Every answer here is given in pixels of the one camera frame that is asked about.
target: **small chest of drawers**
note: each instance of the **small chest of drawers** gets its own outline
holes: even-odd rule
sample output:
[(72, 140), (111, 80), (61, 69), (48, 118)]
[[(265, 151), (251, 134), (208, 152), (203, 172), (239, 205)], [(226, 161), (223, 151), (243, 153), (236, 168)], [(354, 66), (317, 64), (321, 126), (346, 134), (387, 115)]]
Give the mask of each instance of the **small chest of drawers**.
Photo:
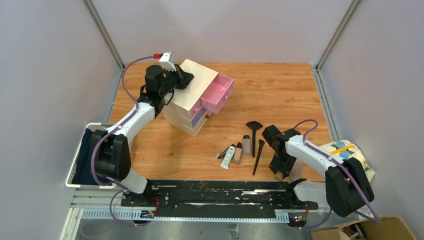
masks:
[[(175, 90), (162, 112), (169, 124), (195, 137), (211, 114), (218, 114), (227, 102), (234, 80), (189, 59), (180, 67), (194, 78), (186, 89)], [(171, 96), (171, 93), (165, 96), (166, 103)]]

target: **gray wall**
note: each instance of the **gray wall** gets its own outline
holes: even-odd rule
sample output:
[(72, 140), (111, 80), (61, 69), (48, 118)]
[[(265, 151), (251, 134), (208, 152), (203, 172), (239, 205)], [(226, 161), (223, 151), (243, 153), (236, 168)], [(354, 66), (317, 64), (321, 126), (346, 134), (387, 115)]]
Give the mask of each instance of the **gray wall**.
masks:
[(376, 175), (373, 205), (424, 239), (424, 2), (364, 0), (322, 70), (341, 138)]
[(94, 0), (124, 62), (316, 64), (351, 0)]
[(0, 1), (0, 239), (58, 239), (85, 125), (118, 68), (82, 1)]

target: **dark blue fabric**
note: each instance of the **dark blue fabric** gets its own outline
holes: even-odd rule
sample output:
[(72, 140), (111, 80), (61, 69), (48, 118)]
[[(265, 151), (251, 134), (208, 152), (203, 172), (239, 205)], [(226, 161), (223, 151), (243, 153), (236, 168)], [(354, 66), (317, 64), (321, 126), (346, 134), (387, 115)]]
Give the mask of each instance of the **dark blue fabric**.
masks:
[[(81, 147), (79, 148), (78, 158), (76, 159), (76, 173), (72, 179), (72, 184), (98, 185), (96, 181), (94, 181), (93, 175), (90, 172), (90, 143), (92, 134), (93, 131), (87, 128), (84, 136), (82, 137)], [(110, 181), (105, 177), (97, 176), (102, 183)]]

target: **wood grain surface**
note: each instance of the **wood grain surface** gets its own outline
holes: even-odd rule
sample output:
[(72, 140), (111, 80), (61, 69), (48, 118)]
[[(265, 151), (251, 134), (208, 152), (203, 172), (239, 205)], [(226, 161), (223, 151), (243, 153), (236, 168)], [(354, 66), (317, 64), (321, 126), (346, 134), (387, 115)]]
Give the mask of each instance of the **wood grain surface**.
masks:
[[(256, 158), (243, 155), (241, 164), (230, 163), (229, 169), (220, 167), (215, 159), (231, 144), (241, 142), (243, 135), (252, 135), (247, 122), (258, 121), (263, 128), (256, 133), (262, 138), (265, 127), (276, 125), (280, 131), (292, 128), (304, 119), (316, 119), (318, 128), (308, 135), (317, 145), (330, 142), (330, 135), (320, 104), (309, 64), (298, 63), (201, 63), (220, 74), (234, 79), (234, 91), (219, 114), (206, 121), (196, 137), (168, 124), (161, 113), (135, 137), (131, 149), (132, 167), (148, 179), (190, 180), (251, 180), (273, 181), (268, 168), (274, 151), (265, 143), (255, 176), (252, 175)], [(145, 69), (152, 63), (136, 63), (128, 69), (125, 84), (138, 98), (145, 84)], [(134, 102), (120, 87), (110, 118), (119, 121), (133, 107)], [(304, 133), (313, 123), (297, 129)], [(311, 181), (324, 179), (303, 164), (302, 177)]]

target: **open drawer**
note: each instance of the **open drawer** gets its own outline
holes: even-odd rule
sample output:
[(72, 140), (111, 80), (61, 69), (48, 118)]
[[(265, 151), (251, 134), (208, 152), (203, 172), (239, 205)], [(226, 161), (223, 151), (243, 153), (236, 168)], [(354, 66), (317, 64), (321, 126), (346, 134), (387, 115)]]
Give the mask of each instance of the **open drawer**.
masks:
[(218, 74), (200, 97), (200, 105), (217, 114), (233, 92), (234, 80)]

